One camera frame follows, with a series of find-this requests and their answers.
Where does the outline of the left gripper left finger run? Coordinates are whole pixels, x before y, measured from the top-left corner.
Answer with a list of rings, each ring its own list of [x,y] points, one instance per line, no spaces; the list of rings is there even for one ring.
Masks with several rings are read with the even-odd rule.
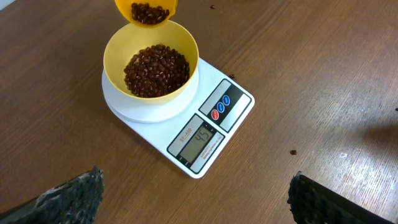
[[[1,214],[4,224],[93,224],[103,199],[103,170],[94,167]]]

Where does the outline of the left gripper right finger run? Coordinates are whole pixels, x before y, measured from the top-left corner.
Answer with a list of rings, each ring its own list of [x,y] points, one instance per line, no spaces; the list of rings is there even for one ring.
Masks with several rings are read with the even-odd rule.
[[[290,181],[289,198],[297,224],[393,224],[298,172]]]

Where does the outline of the yellow plastic measuring scoop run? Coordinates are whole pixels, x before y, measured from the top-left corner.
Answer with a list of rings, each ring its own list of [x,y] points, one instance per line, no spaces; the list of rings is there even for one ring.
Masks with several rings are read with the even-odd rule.
[[[152,28],[164,24],[175,14],[178,0],[115,0],[115,4],[130,23]]]

